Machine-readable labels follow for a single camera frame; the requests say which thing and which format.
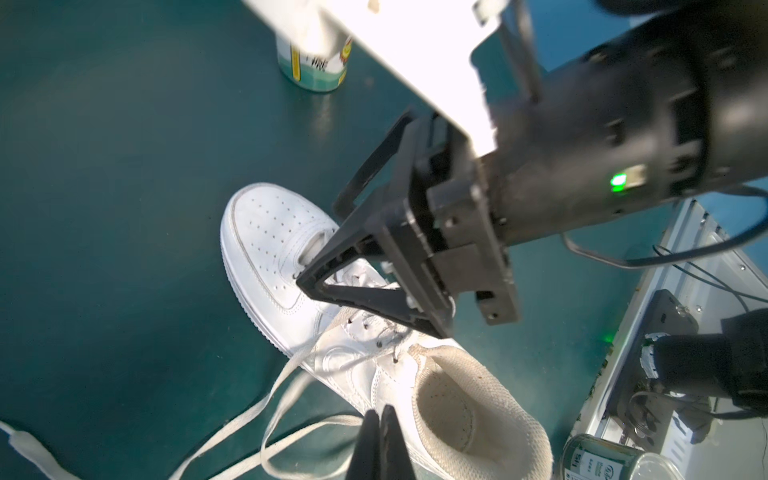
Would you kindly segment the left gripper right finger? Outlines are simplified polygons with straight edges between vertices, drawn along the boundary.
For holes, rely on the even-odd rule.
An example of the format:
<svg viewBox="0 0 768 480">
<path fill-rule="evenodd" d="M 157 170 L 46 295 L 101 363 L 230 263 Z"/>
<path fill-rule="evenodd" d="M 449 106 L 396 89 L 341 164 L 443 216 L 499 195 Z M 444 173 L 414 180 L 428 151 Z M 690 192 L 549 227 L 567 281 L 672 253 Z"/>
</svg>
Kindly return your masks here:
<svg viewBox="0 0 768 480">
<path fill-rule="evenodd" d="M 379 425 L 379 478 L 415 480 L 415 470 L 402 433 L 396 410 L 386 405 Z"/>
</svg>

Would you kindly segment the white sneaker shoe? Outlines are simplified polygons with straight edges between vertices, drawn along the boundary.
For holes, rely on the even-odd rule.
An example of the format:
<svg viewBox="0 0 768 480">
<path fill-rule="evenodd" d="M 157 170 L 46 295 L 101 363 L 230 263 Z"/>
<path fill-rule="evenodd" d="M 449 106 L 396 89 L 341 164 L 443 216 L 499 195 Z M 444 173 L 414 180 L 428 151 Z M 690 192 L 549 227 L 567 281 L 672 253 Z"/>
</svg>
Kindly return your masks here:
<svg viewBox="0 0 768 480">
<path fill-rule="evenodd" d="M 549 478 L 544 428 L 457 342 L 299 289 L 299 274 L 336 228 L 316 205 L 273 184 L 241 189 L 225 209 L 228 280 L 288 369 L 306 372 L 359 412 L 393 407 L 411 459 L 444 479 Z"/>
</svg>

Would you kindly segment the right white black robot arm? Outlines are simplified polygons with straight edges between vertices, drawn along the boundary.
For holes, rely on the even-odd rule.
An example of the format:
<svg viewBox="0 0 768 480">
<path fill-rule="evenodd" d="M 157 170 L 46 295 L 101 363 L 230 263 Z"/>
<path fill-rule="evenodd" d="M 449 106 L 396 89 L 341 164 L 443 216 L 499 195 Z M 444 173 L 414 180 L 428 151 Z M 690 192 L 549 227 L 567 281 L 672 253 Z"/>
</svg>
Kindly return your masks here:
<svg viewBox="0 0 768 480">
<path fill-rule="evenodd" d="M 334 203 L 340 228 L 297 278 L 310 298 L 436 338 L 475 295 L 519 318 L 506 250 L 767 173 L 767 5 L 606 1 L 647 21 L 549 75 L 527 5 L 500 37 L 522 87 L 491 107 L 496 149 L 433 113 L 403 115 Z"/>
</svg>

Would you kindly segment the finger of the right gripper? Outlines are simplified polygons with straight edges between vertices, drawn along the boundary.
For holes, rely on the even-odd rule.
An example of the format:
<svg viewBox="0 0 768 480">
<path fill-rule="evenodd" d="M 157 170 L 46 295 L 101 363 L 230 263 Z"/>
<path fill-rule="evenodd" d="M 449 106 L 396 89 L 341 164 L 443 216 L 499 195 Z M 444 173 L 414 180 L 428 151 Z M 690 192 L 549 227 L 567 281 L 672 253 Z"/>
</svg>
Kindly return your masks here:
<svg viewBox="0 0 768 480">
<path fill-rule="evenodd" d="M 376 238 L 380 220 L 370 204 L 358 207 L 304 267 L 297 286 L 313 300 L 366 311 L 437 339 L 452 337 L 453 300 L 429 310 L 403 279 L 388 283 L 370 263 L 397 254 L 392 242 Z"/>
</svg>

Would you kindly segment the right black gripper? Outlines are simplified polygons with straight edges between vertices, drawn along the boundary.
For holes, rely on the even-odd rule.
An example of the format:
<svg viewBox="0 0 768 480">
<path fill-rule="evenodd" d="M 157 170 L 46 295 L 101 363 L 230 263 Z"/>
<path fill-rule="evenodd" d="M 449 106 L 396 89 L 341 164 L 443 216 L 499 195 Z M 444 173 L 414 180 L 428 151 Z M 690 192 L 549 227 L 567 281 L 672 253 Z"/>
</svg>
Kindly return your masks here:
<svg viewBox="0 0 768 480">
<path fill-rule="evenodd" d="M 702 65 L 678 39 L 604 44 L 550 75 L 539 101 L 513 99 L 492 114 L 498 147 L 481 159 L 439 120 L 399 152 L 417 240 L 396 272 L 429 310 L 472 291 L 489 323 L 517 320 L 507 247 L 688 196 L 706 167 Z M 414 120 L 404 112 L 354 173 L 333 203 L 338 219 Z"/>
</svg>

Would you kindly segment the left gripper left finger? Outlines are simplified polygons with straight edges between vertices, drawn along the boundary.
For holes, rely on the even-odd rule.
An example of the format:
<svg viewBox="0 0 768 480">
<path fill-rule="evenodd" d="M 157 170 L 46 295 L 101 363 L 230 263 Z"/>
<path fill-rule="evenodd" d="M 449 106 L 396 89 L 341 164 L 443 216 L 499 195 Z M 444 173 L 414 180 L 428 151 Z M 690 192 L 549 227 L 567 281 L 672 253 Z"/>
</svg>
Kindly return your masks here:
<svg viewBox="0 0 768 480">
<path fill-rule="evenodd" d="M 380 417 L 375 410 L 365 413 L 346 480 L 380 479 Z"/>
</svg>

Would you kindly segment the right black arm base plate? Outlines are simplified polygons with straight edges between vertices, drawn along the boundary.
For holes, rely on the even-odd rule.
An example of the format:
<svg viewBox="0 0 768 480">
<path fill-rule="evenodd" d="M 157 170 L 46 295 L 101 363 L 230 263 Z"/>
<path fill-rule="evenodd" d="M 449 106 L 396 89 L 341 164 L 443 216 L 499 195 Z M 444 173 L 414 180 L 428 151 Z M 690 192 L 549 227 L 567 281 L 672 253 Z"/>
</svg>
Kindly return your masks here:
<svg viewBox="0 0 768 480">
<path fill-rule="evenodd" d="M 668 290 L 653 294 L 608 400 L 608 414 L 640 449 L 659 453 L 671 428 L 703 442 L 715 420 L 767 415 L 767 311 L 702 333 Z"/>
</svg>

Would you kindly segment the white shoelace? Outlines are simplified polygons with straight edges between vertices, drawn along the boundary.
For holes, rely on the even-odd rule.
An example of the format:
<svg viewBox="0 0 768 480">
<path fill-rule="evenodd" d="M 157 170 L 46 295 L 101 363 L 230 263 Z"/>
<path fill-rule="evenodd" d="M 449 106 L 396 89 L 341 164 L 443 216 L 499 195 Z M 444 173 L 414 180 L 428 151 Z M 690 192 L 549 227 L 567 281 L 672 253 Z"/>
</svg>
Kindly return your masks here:
<svg viewBox="0 0 768 480">
<path fill-rule="evenodd" d="M 226 293 L 5 303 L 1 432 L 81 479 L 206 479 L 259 449 L 285 362 Z"/>
</svg>

